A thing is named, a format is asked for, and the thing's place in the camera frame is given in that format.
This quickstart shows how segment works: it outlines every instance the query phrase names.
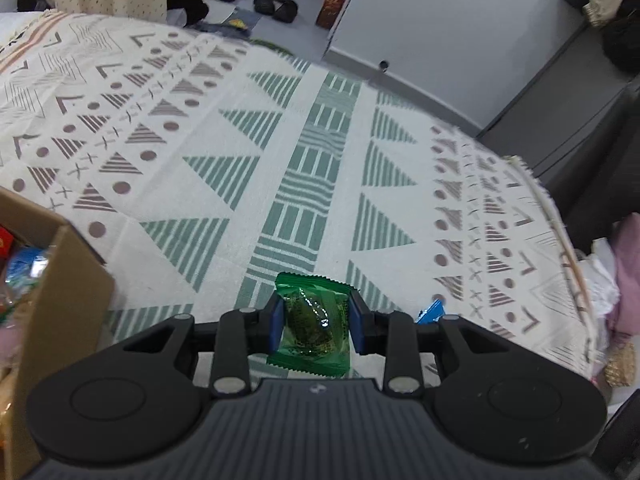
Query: gray floor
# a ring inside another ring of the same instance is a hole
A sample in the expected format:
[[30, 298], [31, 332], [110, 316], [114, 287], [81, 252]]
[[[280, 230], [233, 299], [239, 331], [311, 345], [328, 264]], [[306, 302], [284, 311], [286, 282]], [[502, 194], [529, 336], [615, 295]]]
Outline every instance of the gray floor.
[[602, 53], [599, 31], [587, 28], [481, 142], [499, 155], [521, 156], [546, 183], [632, 83]]
[[[316, 17], [324, 0], [294, 1], [298, 4], [298, 16], [293, 23], [263, 16], [252, 31], [252, 39], [271, 41], [296, 56], [320, 62], [328, 43], [328, 30], [316, 26]], [[254, 0], [236, 0], [235, 4], [241, 9], [254, 10]]]

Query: screw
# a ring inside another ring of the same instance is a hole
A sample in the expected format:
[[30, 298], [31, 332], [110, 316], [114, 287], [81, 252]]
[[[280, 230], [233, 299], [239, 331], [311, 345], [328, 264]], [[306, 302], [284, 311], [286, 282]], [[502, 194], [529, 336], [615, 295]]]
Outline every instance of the screw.
[[389, 386], [389, 389], [396, 394], [412, 394], [420, 388], [420, 383], [418, 381], [413, 377], [406, 376], [394, 377], [387, 383], [387, 385]]
[[220, 377], [213, 383], [213, 389], [220, 394], [236, 394], [246, 387], [246, 383], [239, 377]]

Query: green triangle pattern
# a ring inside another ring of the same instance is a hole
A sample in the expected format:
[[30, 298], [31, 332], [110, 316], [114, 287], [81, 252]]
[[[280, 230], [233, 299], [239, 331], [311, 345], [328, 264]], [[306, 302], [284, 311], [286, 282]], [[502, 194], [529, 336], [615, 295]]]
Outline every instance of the green triangle pattern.
[[301, 57], [290, 56], [289, 54], [278, 54], [281, 58], [286, 59], [287, 62], [295, 68], [301, 74], [306, 72], [306, 69], [311, 66], [311, 63]]
[[396, 94], [388, 94], [386, 92], [378, 92], [376, 104], [391, 105], [399, 108], [406, 108], [407, 110], [415, 110], [415, 106], [399, 98]]
[[388, 296], [382, 294], [380, 289], [371, 283], [364, 275], [364, 272], [361, 272], [351, 260], [349, 261], [349, 265], [347, 265], [347, 279], [345, 281], [358, 289], [362, 299], [371, 310], [385, 313], [394, 310], [402, 312], [402, 309], [391, 301]]
[[362, 174], [363, 186], [398, 187], [415, 186], [404, 171], [401, 171], [389, 158], [382, 154], [376, 144], [369, 142], [367, 157]]
[[116, 343], [176, 314], [190, 314], [192, 310], [193, 303], [109, 310], [104, 317], [104, 325]]
[[415, 241], [361, 193], [351, 250], [368, 251], [408, 244], [415, 244]]
[[408, 131], [400, 126], [400, 124], [393, 120], [389, 115], [380, 111], [380, 108], [378, 107], [376, 107], [376, 110], [373, 113], [371, 137], [416, 144], [416, 140], [411, 135], [409, 135]]
[[184, 156], [198, 176], [235, 211], [259, 156]]
[[289, 104], [293, 92], [296, 91], [302, 79], [298, 76], [285, 76], [273, 72], [253, 72], [249, 77], [283, 108]]
[[229, 218], [183, 218], [140, 222], [162, 254], [198, 292]]
[[220, 113], [262, 149], [267, 146], [271, 134], [282, 117], [281, 112], [255, 110], [220, 110]]

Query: pink cloth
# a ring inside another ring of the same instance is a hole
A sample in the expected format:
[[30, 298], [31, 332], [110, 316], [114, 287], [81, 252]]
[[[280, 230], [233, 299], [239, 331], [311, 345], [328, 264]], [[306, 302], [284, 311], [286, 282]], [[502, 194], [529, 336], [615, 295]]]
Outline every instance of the pink cloth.
[[640, 334], [640, 214], [631, 213], [620, 222], [611, 247], [616, 255], [620, 301], [607, 316], [609, 329]]

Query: clothing pile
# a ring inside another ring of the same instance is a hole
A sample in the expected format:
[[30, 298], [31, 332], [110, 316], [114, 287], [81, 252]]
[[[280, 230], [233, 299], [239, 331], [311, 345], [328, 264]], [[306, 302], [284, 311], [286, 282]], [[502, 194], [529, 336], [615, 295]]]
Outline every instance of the clothing pile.
[[620, 70], [640, 72], [640, 0], [565, 0], [602, 30], [605, 55]]
[[594, 382], [613, 413], [639, 386], [640, 214], [619, 222], [608, 241], [595, 240], [592, 253], [580, 261], [580, 270], [598, 322]]

